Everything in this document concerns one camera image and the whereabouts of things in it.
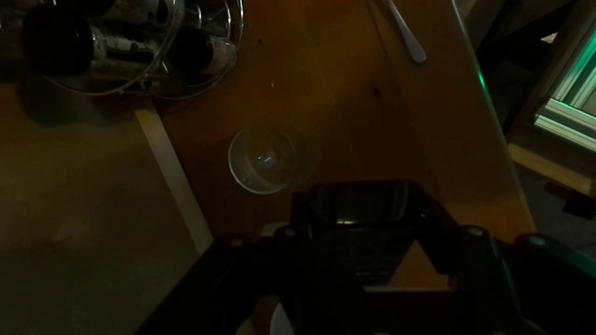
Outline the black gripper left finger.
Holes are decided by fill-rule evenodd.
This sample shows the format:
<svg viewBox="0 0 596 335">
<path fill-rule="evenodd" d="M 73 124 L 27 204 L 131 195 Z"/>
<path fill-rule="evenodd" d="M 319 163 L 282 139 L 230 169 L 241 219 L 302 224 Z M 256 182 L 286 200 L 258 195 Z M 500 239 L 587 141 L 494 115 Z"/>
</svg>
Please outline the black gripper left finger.
<svg viewBox="0 0 596 335">
<path fill-rule="evenodd" d="M 135 335 L 237 335 L 269 295 L 278 299 L 273 323 L 288 327 L 273 335 L 299 335 L 291 258 L 297 241 L 291 226 L 258 239 L 243 234 L 215 239 Z"/>
</svg>

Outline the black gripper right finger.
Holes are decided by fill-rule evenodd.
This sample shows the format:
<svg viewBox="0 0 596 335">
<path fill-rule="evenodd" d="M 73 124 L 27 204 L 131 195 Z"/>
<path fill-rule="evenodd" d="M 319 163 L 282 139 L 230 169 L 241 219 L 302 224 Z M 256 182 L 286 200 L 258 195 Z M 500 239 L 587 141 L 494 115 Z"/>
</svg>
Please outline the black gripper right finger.
<svg viewBox="0 0 596 335">
<path fill-rule="evenodd" d="M 435 200 L 431 256 L 457 280 L 466 335 L 596 335 L 595 260 L 541 232 L 504 241 Z"/>
</svg>

